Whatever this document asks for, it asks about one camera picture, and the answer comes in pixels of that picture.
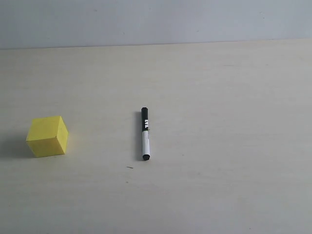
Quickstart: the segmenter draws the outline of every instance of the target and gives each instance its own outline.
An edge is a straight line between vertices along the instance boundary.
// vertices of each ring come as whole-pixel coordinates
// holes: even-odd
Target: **whiteboard marker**
[[[147,161],[150,159],[150,139],[148,137],[148,110],[143,107],[141,110],[142,114],[142,155],[143,160]]]

